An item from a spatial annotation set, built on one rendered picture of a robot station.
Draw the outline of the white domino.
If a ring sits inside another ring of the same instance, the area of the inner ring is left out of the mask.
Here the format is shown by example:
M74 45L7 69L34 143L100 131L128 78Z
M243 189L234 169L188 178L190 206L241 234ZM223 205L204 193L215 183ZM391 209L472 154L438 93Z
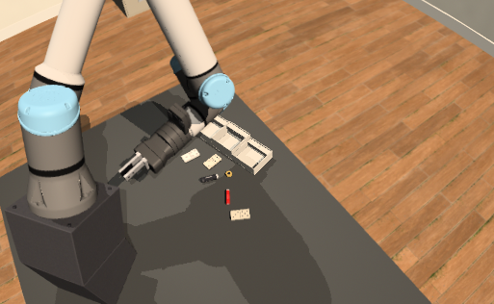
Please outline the white domino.
M190 160L192 160L198 156L199 156L199 153L196 151L196 149L194 149L191 152L189 152L189 153L187 153L181 157L184 160L184 162L186 163L186 162L188 162L188 161L190 161Z
M249 209L239 210L239 211L230 211L230 212L231 212L231 220L250 218Z
M219 161L221 161L221 158L215 154L213 157L211 157L208 161L206 161L204 163L204 165L210 169L211 167L213 167L214 165L216 165Z

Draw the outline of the black aa battery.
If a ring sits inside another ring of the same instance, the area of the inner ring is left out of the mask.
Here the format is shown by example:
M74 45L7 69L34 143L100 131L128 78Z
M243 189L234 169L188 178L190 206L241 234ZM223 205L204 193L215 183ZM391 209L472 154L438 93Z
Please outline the black aa battery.
M201 182L203 183L203 182L208 182L208 181L212 181L212 180L216 180L216 179L218 179L218 174L202 177Z

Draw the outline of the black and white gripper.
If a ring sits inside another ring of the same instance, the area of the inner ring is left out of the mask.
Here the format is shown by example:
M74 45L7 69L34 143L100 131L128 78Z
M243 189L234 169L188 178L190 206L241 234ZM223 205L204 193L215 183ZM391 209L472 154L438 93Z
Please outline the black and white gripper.
M189 105L190 101L182 107L177 103L173 104L168 109L169 120L154 132L150 139L142 141L134 148L136 156L118 171L121 176L124 174L126 181L143 166L157 174L169 158L205 127L200 115L188 107Z

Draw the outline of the white three-compartment bin rack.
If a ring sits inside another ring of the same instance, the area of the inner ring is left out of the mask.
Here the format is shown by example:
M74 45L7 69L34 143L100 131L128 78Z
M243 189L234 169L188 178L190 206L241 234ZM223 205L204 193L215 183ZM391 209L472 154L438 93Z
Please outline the white three-compartment bin rack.
M197 136L252 175L255 175L273 157L271 149L219 115Z

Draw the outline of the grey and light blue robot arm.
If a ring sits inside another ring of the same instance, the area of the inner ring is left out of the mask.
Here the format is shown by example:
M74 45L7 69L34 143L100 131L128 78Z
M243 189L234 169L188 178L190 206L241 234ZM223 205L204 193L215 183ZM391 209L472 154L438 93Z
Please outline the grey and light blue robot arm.
M105 1L63 0L44 62L35 67L31 86L18 101L29 166L26 197L30 211L40 217L79 215L97 199L85 163L78 101ZM174 54L173 74L206 127L231 103L234 84L223 74L190 0L146 2Z

